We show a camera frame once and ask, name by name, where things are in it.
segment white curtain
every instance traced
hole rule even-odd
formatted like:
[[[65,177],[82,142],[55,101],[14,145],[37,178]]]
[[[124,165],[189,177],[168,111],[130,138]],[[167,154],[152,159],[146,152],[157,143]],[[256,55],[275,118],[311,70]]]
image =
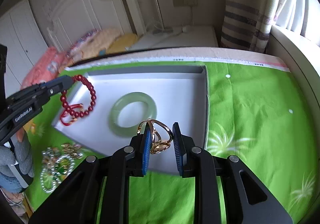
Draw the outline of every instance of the white curtain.
[[[279,0],[276,25],[296,32],[320,46],[318,0]]]

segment white headboard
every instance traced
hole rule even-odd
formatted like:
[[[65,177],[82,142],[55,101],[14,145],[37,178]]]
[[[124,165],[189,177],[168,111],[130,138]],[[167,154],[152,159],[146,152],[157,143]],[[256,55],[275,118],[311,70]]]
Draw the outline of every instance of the white headboard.
[[[49,37],[57,50],[67,50],[86,32],[116,27],[123,34],[146,32],[137,0],[60,0],[50,14]]]

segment palm leaf print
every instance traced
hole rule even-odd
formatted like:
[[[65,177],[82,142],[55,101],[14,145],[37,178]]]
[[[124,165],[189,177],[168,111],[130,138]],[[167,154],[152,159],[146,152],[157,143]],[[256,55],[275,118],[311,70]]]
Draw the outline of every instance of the palm leaf print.
[[[246,160],[242,151],[248,149],[246,142],[253,140],[253,138],[243,137],[235,140],[235,126],[232,128],[231,135],[228,135],[221,124],[218,122],[216,124],[219,126],[222,135],[220,136],[217,132],[209,130],[212,136],[209,136],[208,140],[212,145],[208,146],[207,150],[214,156],[223,154],[228,157],[229,155],[238,154],[242,159]]]
[[[42,137],[43,134],[44,134],[44,125],[43,124],[40,124],[38,129],[37,129],[37,134],[39,137]]]
[[[292,196],[292,199],[289,204],[289,211],[292,209],[294,205],[297,205],[303,198],[312,196],[313,186],[316,182],[316,177],[314,175],[311,177],[311,174],[312,172],[305,179],[305,173],[303,173],[301,189],[294,190],[291,192],[290,195]]]

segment white wardrobe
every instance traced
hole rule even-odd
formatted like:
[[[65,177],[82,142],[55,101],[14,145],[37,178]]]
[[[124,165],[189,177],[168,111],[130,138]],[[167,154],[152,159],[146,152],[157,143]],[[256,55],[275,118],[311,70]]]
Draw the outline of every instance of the white wardrobe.
[[[29,0],[22,0],[0,18],[0,43],[8,48],[4,74],[6,97],[17,92],[48,48],[34,19]]]

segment blue gripper pad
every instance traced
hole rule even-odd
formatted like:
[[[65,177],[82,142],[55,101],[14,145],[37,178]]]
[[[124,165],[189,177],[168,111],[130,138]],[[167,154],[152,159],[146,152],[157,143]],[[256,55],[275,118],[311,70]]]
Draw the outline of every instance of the blue gripper pad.
[[[146,127],[147,135],[144,143],[144,149],[142,154],[142,174],[146,175],[149,166],[150,149],[151,149],[151,131],[150,128]]]
[[[183,174],[182,154],[181,154],[181,149],[179,146],[179,139],[178,139],[178,135],[181,135],[181,133],[180,133],[180,130],[177,130],[176,124],[173,124],[172,126],[172,133],[173,133],[173,145],[174,145],[174,152],[176,154],[177,168],[180,176],[182,176]]]

